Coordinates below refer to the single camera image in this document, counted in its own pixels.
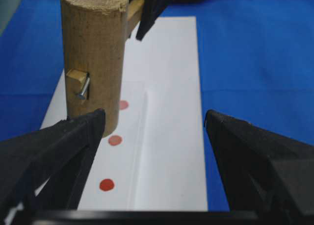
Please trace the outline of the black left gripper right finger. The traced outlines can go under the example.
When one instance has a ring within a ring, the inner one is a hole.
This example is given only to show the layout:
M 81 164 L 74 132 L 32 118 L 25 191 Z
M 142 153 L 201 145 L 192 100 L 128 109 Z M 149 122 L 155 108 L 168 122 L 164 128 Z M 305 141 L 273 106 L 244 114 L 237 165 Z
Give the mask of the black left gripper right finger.
M 231 210 L 313 216 L 313 146 L 214 110 L 205 128 Z

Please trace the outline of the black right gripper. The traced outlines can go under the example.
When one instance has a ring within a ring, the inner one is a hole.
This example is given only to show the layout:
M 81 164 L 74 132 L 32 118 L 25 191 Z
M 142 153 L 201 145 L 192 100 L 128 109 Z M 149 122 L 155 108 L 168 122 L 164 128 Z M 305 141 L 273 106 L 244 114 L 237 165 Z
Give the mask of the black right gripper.
M 155 20 L 167 7 L 171 0 L 144 0 L 140 25 L 136 39 L 141 41 L 154 25 Z M 202 2 L 204 0 L 172 0 L 172 2 Z

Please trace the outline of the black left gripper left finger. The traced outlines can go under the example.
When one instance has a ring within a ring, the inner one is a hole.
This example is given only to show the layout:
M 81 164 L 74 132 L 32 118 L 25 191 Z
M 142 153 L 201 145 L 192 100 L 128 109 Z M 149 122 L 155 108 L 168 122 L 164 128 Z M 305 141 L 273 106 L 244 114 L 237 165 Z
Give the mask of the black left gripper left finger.
M 0 215 L 76 209 L 105 129 L 105 111 L 58 123 L 0 144 Z

